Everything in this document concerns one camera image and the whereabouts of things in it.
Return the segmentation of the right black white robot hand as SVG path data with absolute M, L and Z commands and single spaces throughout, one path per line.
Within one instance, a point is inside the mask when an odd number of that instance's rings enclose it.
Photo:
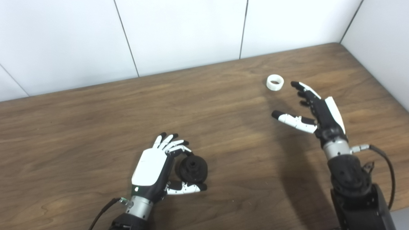
M 278 110 L 272 112 L 273 118 L 297 130 L 314 134 L 320 140 L 321 146 L 335 140 L 349 141 L 338 106 L 331 96 L 323 99 L 302 82 L 292 81 L 291 86 L 297 89 L 298 96 L 303 98 L 301 106 L 309 108 L 314 118 L 295 116 Z

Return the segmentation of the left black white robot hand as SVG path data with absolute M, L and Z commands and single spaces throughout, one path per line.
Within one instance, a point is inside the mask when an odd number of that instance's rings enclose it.
M 206 161 L 193 153 L 178 134 L 158 135 L 144 150 L 131 178 L 131 200 L 157 203 L 167 195 L 207 191 Z

